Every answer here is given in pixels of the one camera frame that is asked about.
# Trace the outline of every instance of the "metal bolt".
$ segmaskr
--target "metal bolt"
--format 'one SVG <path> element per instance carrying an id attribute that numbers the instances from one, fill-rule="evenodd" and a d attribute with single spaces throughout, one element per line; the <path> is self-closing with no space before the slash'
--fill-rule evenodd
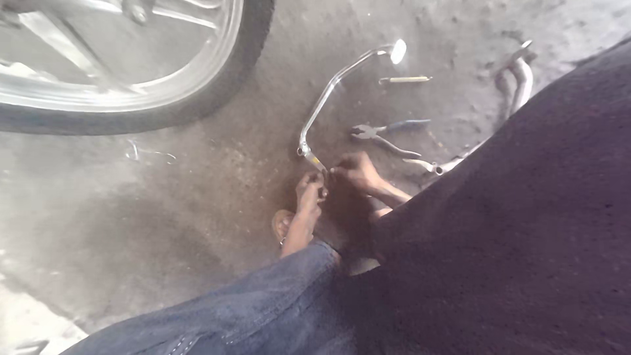
<path id="1" fill-rule="evenodd" d="M 138 23 L 144 24 L 147 22 L 147 14 L 144 12 L 144 8 L 142 6 L 132 6 L 131 14 L 132 16 L 134 16 L 134 20 L 136 20 Z"/>

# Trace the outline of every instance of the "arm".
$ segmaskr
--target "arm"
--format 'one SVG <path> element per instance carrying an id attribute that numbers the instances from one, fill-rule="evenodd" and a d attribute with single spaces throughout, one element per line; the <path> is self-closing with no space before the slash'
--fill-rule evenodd
<path id="1" fill-rule="evenodd" d="M 305 248 L 311 241 L 316 222 L 322 214 L 318 203 L 324 201 L 327 194 L 324 189 L 323 198 L 320 198 L 318 190 L 321 188 L 324 189 L 324 176 L 320 173 L 307 173 L 298 183 L 298 208 L 285 236 L 281 258 Z"/>
<path id="2" fill-rule="evenodd" d="M 382 185 L 369 193 L 369 195 L 385 203 L 390 208 L 396 208 L 412 198 L 412 196 L 395 188 L 385 180 Z"/>
<path id="3" fill-rule="evenodd" d="M 342 155 L 341 162 L 332 168 L 331 172 L 345 178 L 358 190 L 379 199 L 390 208 L 395 208 L 412 198 L 383 180 L 366 152 Z"/>

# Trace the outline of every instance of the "finger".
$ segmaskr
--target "finger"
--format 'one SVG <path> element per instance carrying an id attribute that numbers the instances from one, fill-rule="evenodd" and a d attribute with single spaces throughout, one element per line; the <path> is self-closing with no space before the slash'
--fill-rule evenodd
<path id="1" fill-rule="evenodd" d="M 340 166 L 332 167 L 331 174 L 334 174 L 335 176 L 342 176 L 344 178 L 348 178 L 348 169 L 344 167 L 340 167 Z"/>
<path id="2" fill-rule="evenodd" d="M 345 166 L 348 167 L 353 163 L 353 154 L 354 153 L 344 153 L 339 157 L 339 161 L 335 166 Z"/>
<path id="3" fill-rule="evenodd" d="M 313 176 L 313 174 L 314 174 L 313 172 L 306 172 L 302 176 L 302 179 L 300 179 L 300 182 L 298 183 L 298 185 L 306 186 L 311 180 L 311 177 Z"/>
<path id="4" fill-rule="evenodd" d="M 321 172 L 318 172 L 317 175 L 315 175 L 314 179 L 311 181 L 311 183 L 315 184 L 317 187 L 321 188 L 324 186 L 324 175 Z"/>
<path id="5" fill-rule="evenodd" d="M 327 190 L 327 188 L 322 187 L 318 190 L 318 199 L 317 202 L 324 202 L 324 200 L 326 200 L 326 197 L 329 195 L 329 190 Z"/>

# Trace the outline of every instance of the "foot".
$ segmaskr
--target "foot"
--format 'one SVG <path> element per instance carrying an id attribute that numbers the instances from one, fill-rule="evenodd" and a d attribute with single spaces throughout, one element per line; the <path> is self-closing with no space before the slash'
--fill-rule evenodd
<path id="1" fill-rule="evenodd" d="M 272 230 L 274 230 L 276 240 L 278 240 L 281 246 L 287 236 L 289 226 L 292 224 L 294 216 L 295 213 L 288 210 L 279 210 L 276 214 L 274 214 L 274 218 L 272 219 Z"/>

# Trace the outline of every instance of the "metal part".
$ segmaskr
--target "metal part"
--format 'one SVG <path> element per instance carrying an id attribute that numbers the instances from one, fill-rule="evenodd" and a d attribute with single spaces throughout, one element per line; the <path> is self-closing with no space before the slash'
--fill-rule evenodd
<path id="1" fill-rule="evenodd" d="M 392 63 L 398 64 L 405 55 L 405 51 L 406 44 L 403 40 L 399 39 L 395 44 L 383 45 L 382 47 L 372 49 L 362 54 L 353 64 L 345 66 L 339 72 L 337 72 L 326 85 L 326 88 L 320 95 L 320 98 L 318 99 L 312 110 L 309 120 L 307 121 L 307 123 L 305 123 L 302 131 L 300 132 L 300 140 L 298 142 L 297 150 L 298 155 L 301 157 L 305 157 L 319 171 L 322 171 L 323 169 L 326 170 L 324 165 L 311 151 L 311 147 L 309 147 L 309 144 L 307 144 L 307 132 L 309 131 L 309 128 L 311 128 L 313 122 L 316 120 L 316 117 L 320 113 L 320 110 L 324 106 L 324 103 L 333 92 L 335 85 L 337 85 L 340 80 L 342 80 L 345 76 L 349 75 L 355 69 L 359 68 L 362 64 L 366 63 L 366 61 L 371 57 L 388 54 L 390 55 L 390 60 L 392 61 Z"/>
<path id="2" fill-rule="evenodd" d="M 381 78 L 379 79 L 379 83 L 422 83 L 424 81 L 430 81 L 431 79 L 431 76 L 406 76 L 402 78 Z"/>
<path id="3" fill-rule="evenodd" d="M 134 4 L 152 2 L 137 0 Z M 33 32 L 37 32 L 56 52 L 93 79 L 93 83 L 46 82 L 0 73 L 0 103 L 74 112 L 130 112 L 171 104 L 207 85 L 232 53 L 244 0 L 157 0 L 156 6 L 143 7 L 149 23 L 152 23 L 153 13 L 202 25 L 212 32 L 208 40 L 200 45 L 197 54 L 183 67 L 163 77 L 124 85 L 115 79 L 115 73 L 105 67 L 104 61 L 97 55 L 101 51 L 91 50 L 82 36 L 76 31 L 73 33 L 67 23 L 63 24 L 66 17 L 89 15 L 94 11 L 121 15 L 124 13 L 123 1 L 8 0 L 8 3 L 11 9 L 14 4 L 15 8 L 19 8 L 15 11 L 24 27 L 35 28 Z M 195 16 L 183 12 L 191 9 L 194 12 L 190 13 Z"/>
<path id="4" fill-rule="evenodd" d="M 528 53 L 527 48 L 532 44 L 532 40 L 525 41 L 519 50 L 513 53 L 509 60 L 502 66 L 502 70 L 508 69 L 514 76 L 517 82 L 517 88 L 515 89 L 515 94 L 513 95 L 513 101 L 510 105 L 510 115 L 513 115 L 517 110 L 519 110 L 528 100 L 533 92 L 533 83 L 534 76 L 533 71 L 530 68 L 530 65 L 526 63 L 523 56 Z M 440 165 L 442 172 L 439 174 L 444 174 L 447 171 L 455 168 L 458 164 L 460 164 L 466 157 L 471 155 L 475 150 L 480 148 L 486 141 L 485 139 L 480 142 L 478 145 L 473 147 L 471 150 L 462 153 L 461 155 L 454 158 L 452 161 Z"/>
<path id="5" fill-rule="evenodd" d="M 513 60 L 507 66 L 507 69 L 510 70 L 517 80 L 517 90 L 510 105 L 511 115 L 528 102 L 530 95 L 533 93 L 533 70 L 523 58 L 523 55 L 527 53 L 526 49 L 532 42 L 532 40 L 524 42 L 521 48 L 512 55 L 511 59 Z"/>
<path id="6" fill-rule="evenodd" d="M 425 168 L 425 170 L 427 170 L 428 172 L 435 172 L 436 175 L 442 175 L 443 173 L 442 167 L 438 166 L 438 164 L 436 164 L 435 162 L 430 163 L 421 159 L 403 159 L 403 161 L 407 163 L 418 164 Z"/>

